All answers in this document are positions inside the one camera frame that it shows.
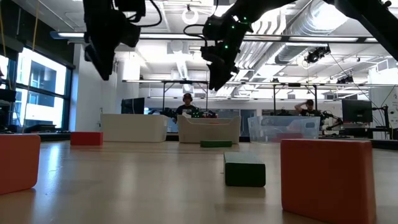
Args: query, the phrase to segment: person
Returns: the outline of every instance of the person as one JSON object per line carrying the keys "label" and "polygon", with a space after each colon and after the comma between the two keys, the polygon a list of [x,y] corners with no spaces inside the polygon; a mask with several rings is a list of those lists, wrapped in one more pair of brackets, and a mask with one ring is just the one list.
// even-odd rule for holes
{"label": "person", "polygon": [[304,103],[299,103],[294,106],[300,116],[320,116],[319,111],[313,109],[313,100],[307,100]]}
{"label": "person", "polygon": [[179,106],[176,110],[176,113],[178,115],[182,115],[182,113],[190,113],[192,110],[196,109],[196,107],[191,105],[193,98],[190,93],[184,94],[182,101],[184,102],[184,104]]}

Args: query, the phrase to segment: dark green block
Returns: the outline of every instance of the dark green block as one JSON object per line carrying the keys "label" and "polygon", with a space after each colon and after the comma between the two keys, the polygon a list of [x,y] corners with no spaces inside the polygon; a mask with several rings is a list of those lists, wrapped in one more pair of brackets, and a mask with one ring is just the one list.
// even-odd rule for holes
{"label": "dark green block", "polygon": [[200,141],[200,147],[232,147],[232,141]]}
{"label": "dark green block", "polygon": [[224,177],[227,186],[263,187],[266,165],[250,152],[224,152]]}

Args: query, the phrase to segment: transparent container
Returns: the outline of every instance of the transparent container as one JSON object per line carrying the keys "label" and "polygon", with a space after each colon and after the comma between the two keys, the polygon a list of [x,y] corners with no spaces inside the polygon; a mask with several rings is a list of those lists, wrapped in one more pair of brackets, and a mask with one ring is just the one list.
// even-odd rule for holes
{"label": "transparent container", "polygon": [[258,116],[248,119],[251,142],[278,143],[282,139],[317,139],[320,118],[309,116]]}

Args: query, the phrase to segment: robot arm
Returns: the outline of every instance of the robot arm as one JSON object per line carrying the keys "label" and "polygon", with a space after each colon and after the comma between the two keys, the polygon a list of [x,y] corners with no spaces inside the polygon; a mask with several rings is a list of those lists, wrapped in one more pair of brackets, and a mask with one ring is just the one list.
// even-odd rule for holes
{"label": "robot arm", "polygon": [[[391,14],[388,1],[380,0],[324,0],[334,4],[345,16],[359,21],[379,43],[398,60],[398,19]],[[252,32],[251,24],[265,12],[293,0],[237,0],[222,17],[211,16],[203,28],[203,35],[214,40],[215,46],[202,47],[202,57],[211,62],[209,88],[219,90],[231,77],[239,72],[234,60],[246,32]]]}

